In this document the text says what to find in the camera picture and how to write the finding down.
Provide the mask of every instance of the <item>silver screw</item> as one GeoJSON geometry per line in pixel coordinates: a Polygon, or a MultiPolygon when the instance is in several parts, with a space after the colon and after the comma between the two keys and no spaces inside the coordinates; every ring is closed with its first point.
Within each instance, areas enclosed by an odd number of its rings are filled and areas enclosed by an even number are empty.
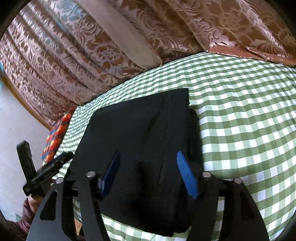
{"type": "Polygon", "coordinates": [[[210,172],[203,172],[202,175],[203,177],[209,178],[212,174],[210,172]]]}
{"type": "Polygon", "coordinates": [[[96,175],[95,172],[91,171],[86,174],[87,177],[94,177],[96,175]]]}
{"type": "Polygon", "coordinates": [[[242,183],[242,180],[240,178],[236,177],[234,179],[234,182],[237,183],[237,184],[241,184],[242,183]]]}
{"type": "Polygon", "coordinates": [[[64,179],[62,177],[59,177],[56,179],[57,184],[61,184],[63,181],[64,181],[64,179]]]}

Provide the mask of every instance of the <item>hand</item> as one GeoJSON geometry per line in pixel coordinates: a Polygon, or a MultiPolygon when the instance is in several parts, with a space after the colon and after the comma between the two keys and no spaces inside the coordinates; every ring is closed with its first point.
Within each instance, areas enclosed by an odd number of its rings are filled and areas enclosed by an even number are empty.
{"type": "Polygon", "coordinates": [[[30,209],[34,214],[36,214],[40,204],[43,201],[43,199],[44,199],[44,197],[37,196],[37,195],[33,195],[33,196],[28,197],[28,202],[29,202],[30,209]]]}

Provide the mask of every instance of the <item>green and white checkered sheet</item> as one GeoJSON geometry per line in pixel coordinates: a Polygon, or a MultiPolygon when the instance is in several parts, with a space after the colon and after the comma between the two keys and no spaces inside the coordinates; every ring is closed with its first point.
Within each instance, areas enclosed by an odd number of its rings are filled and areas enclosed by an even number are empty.
{"type": "MultiPolygon", "coordinates": [[[[199,53],[143,73],[77,107],[56,154],[72,151],[99,108],[167,91],[189,89],[200,119],[205,170],[223,179],[241,177],[255,200],[270,240],[296,210],[296,69],[253,59],[199,53]]],[[[63,177],[65,164],[57,177],[63,177]]],[[[79,204],[74,201],[80,219],[79,204]]],[[[218,239],[224,202],[218,206],[218,239]]],[[[188,232],[162,237],[105,217],[112,241],[181,241],[188,232]]]]}

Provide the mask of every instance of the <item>floral curtain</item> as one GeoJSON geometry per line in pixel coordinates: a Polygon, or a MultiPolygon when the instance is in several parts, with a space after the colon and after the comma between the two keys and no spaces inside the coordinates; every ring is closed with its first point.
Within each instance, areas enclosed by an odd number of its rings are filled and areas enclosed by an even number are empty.
{"type": "Polygon", "coordinates": [[[1,39],[0,62],[52,125],[110,88],[200,51],[296,65],[295,38],[264,0],[33,0],[1,39]]]}

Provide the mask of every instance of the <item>brown floral pattern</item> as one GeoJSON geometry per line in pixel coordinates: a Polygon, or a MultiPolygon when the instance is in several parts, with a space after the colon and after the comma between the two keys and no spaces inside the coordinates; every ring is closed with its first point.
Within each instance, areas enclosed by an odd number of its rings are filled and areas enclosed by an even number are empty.
{"type": "MultiPolygon", "coordinates": [[[[296,65],[295,38],[264,0],[106,1],[163,64],[205,50],[296,65]]],[[[49,124],[146,71],[74,0],[31,1],[0,49],[7,76],[49,124]]]]}

